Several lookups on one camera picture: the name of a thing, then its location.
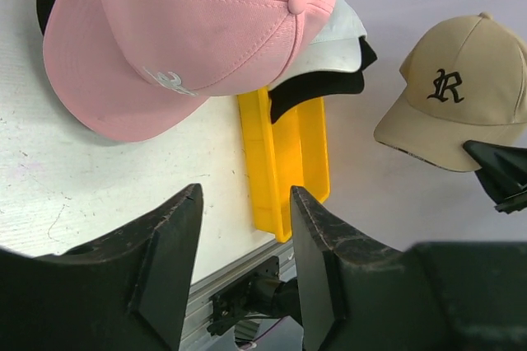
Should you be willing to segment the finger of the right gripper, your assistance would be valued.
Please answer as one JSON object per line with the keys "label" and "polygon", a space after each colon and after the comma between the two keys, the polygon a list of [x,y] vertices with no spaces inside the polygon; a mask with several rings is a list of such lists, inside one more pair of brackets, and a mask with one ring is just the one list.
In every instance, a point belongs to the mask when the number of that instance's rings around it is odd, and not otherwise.
{"label": "finger of the right gripper", "polygon": [[463,149],[480,165],[474,173],[499,213],[526,209],[526,148],[469,140]]}

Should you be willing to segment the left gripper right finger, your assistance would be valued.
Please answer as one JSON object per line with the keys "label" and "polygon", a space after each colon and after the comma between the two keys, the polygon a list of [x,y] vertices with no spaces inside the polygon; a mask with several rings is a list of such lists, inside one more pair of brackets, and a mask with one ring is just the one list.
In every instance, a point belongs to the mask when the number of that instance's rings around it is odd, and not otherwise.
{"label": "left gripper right finger", "polygon": [[291,188],[306,350],[523,350],[526,245],[421,242],[400,251]]}

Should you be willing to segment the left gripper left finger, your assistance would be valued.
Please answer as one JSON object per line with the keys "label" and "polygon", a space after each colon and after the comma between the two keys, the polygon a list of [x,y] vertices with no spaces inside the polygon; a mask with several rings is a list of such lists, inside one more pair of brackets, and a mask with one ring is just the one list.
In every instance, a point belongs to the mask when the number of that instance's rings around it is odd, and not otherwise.
{"label": "left gripper left finger", "polygon": [[178,349],[202,219],[191,184],[61,255],[2,249],[2,349]]}

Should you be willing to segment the beige cap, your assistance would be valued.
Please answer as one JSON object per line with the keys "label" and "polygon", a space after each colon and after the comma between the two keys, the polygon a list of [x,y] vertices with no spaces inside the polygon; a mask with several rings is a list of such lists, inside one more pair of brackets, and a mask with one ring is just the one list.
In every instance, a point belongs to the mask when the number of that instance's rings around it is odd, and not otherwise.
{"label": "beige cap", "polygon": [[399,72],[406,87],[376,125],[378,143],[472,172],[465,142],[511,145],[526,129],[526,43],[486,12],[433,26]]}

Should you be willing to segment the black cap white logo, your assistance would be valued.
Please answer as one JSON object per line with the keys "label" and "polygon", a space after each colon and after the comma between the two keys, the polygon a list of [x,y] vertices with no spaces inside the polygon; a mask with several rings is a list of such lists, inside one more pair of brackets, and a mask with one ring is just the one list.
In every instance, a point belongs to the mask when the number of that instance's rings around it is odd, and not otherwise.
{"label": "black cap white logo", "polygon": [[362,93],[365,86],[363,72],[377,60],[377,55],[365,37],[360,37],[358,44],[361,64],[357,71],[312,71],[289,77],[272,88],[268,93],[271,124],[302,102],[323,96]]}

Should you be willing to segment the pink cap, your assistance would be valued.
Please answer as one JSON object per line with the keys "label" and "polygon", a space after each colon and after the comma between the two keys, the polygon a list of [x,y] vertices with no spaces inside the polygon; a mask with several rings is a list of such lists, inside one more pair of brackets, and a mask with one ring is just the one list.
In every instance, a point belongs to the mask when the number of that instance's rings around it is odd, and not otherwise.
{"label": "pink cap", "polygon": [[114,141],[154,138],[212,96],[277,80],[336,0],[56,0],[44,69],[81,124]]}

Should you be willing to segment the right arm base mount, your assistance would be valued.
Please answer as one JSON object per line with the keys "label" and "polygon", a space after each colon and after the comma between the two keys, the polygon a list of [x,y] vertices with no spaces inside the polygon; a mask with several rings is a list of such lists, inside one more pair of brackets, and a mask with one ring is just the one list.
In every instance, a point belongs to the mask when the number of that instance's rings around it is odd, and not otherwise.
{"label": "right arm base mount", "polygon": [[282,281],[260,274],[240,280],[212,297],[211,335],[224,335],[241,321],[291,317],[303,326],[297,278]]}

